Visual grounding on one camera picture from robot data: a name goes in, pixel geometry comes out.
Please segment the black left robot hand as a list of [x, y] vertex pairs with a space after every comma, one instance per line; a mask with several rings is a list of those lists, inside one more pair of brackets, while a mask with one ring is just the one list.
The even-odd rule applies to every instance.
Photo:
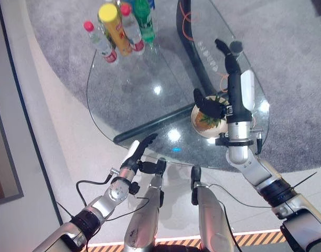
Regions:
[[140, 165], [138, 164], [138, 160], [141, 159], [142, 155], [144, 154], [145, 149], [153, 143], [153, 141], [156, 139], [156, 137], [158, 136], [157, 133], [153, 133], [149, 136], [147, 136], [144, 140], [142, 140], [136, 150], [134, 151], [134, 153], [128, 157], [123, 164], [121, 165], [121, 167], [128, 167], [129, 169], [131, 169], [132, 171], [134, 171], [134, 173], [137, 173], [137, 170], [139, 169]]

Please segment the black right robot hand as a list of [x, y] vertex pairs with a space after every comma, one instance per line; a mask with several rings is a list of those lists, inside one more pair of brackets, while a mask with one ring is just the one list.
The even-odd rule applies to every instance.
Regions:
[[239, 64], [229, 47], [220, 39], [215, 40], [216, 47], [224, 54], [224, 62], [228, 73], [228, 103], [231, 108], [220, 102], [208, 100], [202, 92], [194, 89], [194, 101], [199, 110], [214, 119], [227, 118], [227, 123], [250, 122], [252, 113], [247, 109], [242, 101], [241, 80], [242, 74]]

